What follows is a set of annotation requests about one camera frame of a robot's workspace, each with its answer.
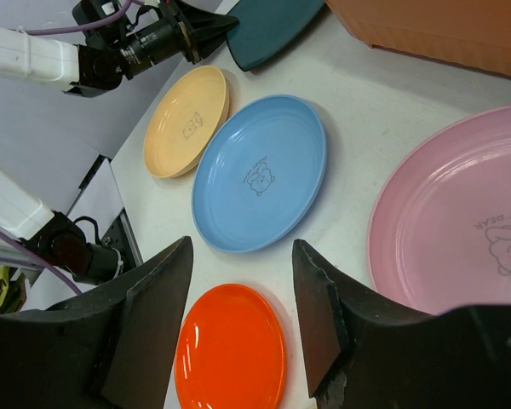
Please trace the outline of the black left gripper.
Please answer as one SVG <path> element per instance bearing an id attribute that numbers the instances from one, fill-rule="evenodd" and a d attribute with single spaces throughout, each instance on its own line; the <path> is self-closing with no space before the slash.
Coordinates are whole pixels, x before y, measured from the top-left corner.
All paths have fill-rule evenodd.
<path id="1" fill-rule="evenodd" d="M 151 68 L 177 54 L 183 54 L 195 64 L 221 47 L 227 40 L 227 31 L 239 24 L 238 18 L 232 15 L 212 13 L 181 0 L 176 5 L 182 19 L 196 30 L 196 50 L 183 21 L 176 17 L 168 19 L 159 8 L 139 8 L 135 22 L 128 26 L 128 35 L 123 38 L 123 60 L 127 68 Z"/>

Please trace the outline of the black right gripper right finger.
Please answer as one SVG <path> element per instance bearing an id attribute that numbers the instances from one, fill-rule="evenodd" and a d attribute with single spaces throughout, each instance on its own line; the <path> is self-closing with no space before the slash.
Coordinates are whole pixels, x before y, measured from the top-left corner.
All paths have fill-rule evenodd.
<path id="1" fill-rule="evenodd" d="M 511 305 L 431 315 L 292 245 L 307 391 L 320 408 L 511 408 Z"/>

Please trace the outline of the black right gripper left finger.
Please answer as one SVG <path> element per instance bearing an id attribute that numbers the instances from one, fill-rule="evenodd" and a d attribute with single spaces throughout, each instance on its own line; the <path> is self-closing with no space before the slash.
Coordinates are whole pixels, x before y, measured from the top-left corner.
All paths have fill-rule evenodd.
<path id="1" fill-rule="evenodd" d="M 82 295 L 0 315 L 0 408 L 160 408 L 193 266 L 189 237 Z"/>

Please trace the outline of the teal square plate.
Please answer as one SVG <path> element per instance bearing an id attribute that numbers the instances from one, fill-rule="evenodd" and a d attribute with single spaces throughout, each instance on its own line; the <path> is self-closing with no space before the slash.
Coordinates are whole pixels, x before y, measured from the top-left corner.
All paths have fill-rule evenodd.
<path id="1" fill-rule="evenodd" d="M 227 33 L 230 54 L 251 71 L 291 43 L 325 6 L 323 0 L 240 0 L 227 13 L 238 25 Z"/>

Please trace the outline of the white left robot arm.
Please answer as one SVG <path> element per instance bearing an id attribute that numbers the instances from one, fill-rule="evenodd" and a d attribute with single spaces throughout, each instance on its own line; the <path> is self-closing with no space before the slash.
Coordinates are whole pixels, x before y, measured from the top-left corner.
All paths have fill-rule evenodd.
<path id="1" fill-rule="evenodd" d="M 130 20 L 128 1 L 82 1 L 72 11 L 82 44 L 60 41 L 62 30 L 0 27 L 0 77 L 47 85 L 67 95 L 93 98 L 115 90 L 174 55 L 191 63 L 210 56 L 238 25 L 182 1 L 138 2 Z M 0 169 L 0 239 L 52 271 L 70 287 L 100 284 L 123 271 L 123 255 L 100 241 L 89 242 L 78 222 L 50 209 Z"/>

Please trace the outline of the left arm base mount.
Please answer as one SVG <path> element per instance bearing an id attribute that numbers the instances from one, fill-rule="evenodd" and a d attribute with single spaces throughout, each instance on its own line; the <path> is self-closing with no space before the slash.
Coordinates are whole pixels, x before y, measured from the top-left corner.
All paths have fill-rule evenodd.
<path id="1" fill-rule="evenodd" d="M 141 253 L 124 210 L 102 235 L 98 222 L 90 216 L 80 216 L 73 223 L 77 226 L 89 223 L 93 229 L 91 235 L 85 234 L 92 250 L 91 262 L 85 274 L 72 274 L 76 282 L 103 284 L 142 264 Z"/>

